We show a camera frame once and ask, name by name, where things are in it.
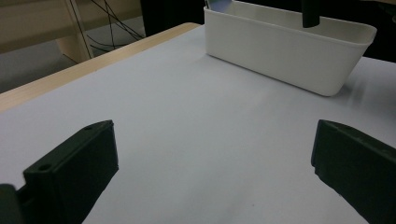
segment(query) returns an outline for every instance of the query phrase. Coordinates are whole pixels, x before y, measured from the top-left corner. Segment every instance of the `white container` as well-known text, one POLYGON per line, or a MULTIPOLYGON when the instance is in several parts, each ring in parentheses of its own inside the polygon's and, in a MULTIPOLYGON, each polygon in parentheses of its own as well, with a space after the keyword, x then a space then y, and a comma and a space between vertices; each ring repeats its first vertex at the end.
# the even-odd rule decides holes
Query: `white container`
POLYGON ((373 42, 373 26, 232 1, 224 12, 204 8, 206 52, 300 88, 335 95, 373 42))

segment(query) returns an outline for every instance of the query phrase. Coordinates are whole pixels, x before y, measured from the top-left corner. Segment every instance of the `table surface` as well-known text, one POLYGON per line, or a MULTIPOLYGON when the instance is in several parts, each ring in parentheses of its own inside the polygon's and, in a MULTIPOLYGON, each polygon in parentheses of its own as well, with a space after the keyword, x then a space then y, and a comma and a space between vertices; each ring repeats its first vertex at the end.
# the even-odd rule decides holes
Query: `table surface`
POLYGON ((120 170, 84 223, 367 223, 314 174, 312 146, 328 119, 396 147, 395 63, 362 58, 322 97, 207 55, 199 26, 86 69, 0 114, 2 183, 112 119, 120 170))

